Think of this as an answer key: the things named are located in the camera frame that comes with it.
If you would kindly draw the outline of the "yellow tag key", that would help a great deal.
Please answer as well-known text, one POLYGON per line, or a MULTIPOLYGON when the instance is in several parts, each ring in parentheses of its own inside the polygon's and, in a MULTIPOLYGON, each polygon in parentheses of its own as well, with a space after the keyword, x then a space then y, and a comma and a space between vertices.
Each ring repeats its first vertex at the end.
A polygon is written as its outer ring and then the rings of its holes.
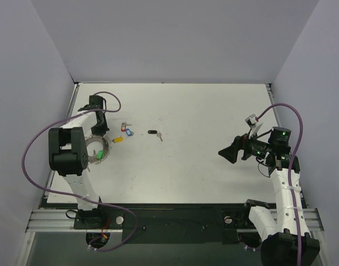
POLYGON ((119 137, 112 139, 112 142, 113 143, 119 143, 119 142, 122 142, 123 140, 124 140, 124 137, 119 136, 119 137))

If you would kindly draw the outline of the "red tag key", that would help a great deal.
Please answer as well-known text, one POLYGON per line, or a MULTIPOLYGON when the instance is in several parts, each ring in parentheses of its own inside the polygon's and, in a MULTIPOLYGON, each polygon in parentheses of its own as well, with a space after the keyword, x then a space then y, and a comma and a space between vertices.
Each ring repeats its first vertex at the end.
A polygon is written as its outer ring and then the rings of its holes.
POLYGON ((126 129, 127 129, 127 127, 129 127, 129 126, 132 126, 132 124, 129 124, 129 123, 127 123, 127 122, 124 121, 124 122, 121 124, 121 131, 122 131, 122 132, 125 132, 126 129))

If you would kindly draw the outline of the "metal keyring disc with rings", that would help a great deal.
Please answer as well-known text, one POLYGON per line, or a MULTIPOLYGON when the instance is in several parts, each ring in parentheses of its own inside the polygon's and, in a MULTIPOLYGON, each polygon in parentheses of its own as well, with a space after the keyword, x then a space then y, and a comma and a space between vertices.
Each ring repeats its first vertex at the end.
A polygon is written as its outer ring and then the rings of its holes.
POLYGON ((105 161, 110 153, 110 140, 107 136, 90 135, 85 138, 86 148, 88 151, 89 164, 100 164, 105 161), (99 151, 104 151, 102 160, 97 160, 96 155, 99 151))

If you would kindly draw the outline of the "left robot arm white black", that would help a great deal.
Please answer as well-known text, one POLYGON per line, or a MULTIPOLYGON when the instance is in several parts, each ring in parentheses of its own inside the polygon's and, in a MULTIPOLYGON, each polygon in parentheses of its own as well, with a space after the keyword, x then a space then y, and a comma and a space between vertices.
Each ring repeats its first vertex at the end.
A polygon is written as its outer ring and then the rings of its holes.
POLYGON ((76 199, 78 218, 94 228, 105 224, 106 214, 97 204, 101 199, 88 176, 89 155, 85 134, 90 131, 92 137, 104 140, 109 131, 102 111, 104 106, 103 97, 91 95, 89 103, 79 109, 77 118, 48 132, 49 166, 66 180, 73 194, 80 196, 76 199))

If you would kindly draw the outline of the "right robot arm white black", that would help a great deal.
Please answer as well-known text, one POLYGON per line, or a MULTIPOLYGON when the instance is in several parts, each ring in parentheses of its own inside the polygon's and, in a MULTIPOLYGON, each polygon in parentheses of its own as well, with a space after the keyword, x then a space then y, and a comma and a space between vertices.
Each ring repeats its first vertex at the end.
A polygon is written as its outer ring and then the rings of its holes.
POLYGON ((239 214, 240 221, 258 231, 263 265, 312 265, 320 243, 312 238, 306 224, 299 160, 290 155, 291 131, 273 127, 267 134, 267 142, 260 141, 259 135, 237 136, 229 147, 218 152, 230 163, 236 163, 239 151, 243 151, 242 160, 254 156, 267 166, 274 186, 277 218, 271 216, 267 203, 249 199, 239 214))

